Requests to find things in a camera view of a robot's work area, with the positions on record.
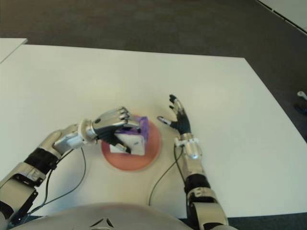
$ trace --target round plate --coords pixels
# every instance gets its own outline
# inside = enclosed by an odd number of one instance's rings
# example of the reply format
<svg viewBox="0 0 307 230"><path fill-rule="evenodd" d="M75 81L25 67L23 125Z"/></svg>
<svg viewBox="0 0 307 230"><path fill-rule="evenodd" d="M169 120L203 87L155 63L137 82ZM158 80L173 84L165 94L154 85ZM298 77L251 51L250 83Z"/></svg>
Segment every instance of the round plate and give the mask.
<svg viewBox="0 0 307 230"><path fill-rule="evenodd" d="M158 128L149 121L149 136L145 148L145 155L130 155L127 153L110 152L110 145L104 141L101 143L102 154L115 168L134 171L148 166L158 156L161 148L161 134Z"/></svg>

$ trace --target purple object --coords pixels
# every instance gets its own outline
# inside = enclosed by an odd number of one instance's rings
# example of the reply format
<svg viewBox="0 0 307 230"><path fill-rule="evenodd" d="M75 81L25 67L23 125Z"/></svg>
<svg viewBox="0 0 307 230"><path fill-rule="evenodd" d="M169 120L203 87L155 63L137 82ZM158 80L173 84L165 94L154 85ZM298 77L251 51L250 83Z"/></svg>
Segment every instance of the purple object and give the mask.
<svg viewBox="0 0 307 230"><path fill-rule="evenodd" d="M149 121L146 116L134 116L135 121L140 123L141 132L139 133L137 129L132 128L130 130L118 130L116 133L124 133L128 135L142 135L144 137L145 143L147 143L148 136L149 136Z"/></svg>

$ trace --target black glove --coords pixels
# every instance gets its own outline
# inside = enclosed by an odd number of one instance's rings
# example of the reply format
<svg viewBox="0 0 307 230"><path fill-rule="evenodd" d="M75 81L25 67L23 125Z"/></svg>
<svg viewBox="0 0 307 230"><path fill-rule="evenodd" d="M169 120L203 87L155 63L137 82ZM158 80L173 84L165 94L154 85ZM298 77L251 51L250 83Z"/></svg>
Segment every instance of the black glove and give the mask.
<svg viewBox="0 0 307 230"><path fill-rule="evenodd" d="M169 107L174 111L177 121L170 121L162 116L158 116L158 120L176 129L179 134L190 133L190 122L181 102L174 95L169 95L170 102L174 105Z"/></svg>

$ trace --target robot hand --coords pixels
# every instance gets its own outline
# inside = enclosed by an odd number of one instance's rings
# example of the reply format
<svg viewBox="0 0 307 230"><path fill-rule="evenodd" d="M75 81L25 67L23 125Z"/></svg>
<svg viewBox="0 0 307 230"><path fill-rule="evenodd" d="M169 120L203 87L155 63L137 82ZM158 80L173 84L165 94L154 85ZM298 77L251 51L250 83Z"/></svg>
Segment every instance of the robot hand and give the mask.
<svg viewBox="0 0 307 230"><path fill-rule="evenodd" d="M119 140L114 133L118 129L136 128L140 130L140 124L125 107L110 110L101 114L92 124L97 139L101 139L117 148L131 153L131 149Z"/></svg>
<svg viewBox="0 0 307 230"><path fill-rule="evenodd" d="M169 107L174 111L177 121L170 121L162 116L158 116L158 120L176 129L179 134L190 133L190 122L181 102L174 95L169 95L170 102L174 105Z"/></svg>

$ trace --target white wall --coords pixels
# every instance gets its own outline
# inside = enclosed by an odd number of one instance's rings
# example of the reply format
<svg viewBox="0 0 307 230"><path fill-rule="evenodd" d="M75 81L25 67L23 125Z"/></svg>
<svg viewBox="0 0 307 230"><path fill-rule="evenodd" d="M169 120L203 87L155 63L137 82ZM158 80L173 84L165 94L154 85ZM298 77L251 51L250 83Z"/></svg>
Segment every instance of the white wall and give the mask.
<svg viewBox="0 0 307 230"><path fill-rule="evenodd" d="M307 28L307 0L260 0L290 21Z"/></svg>

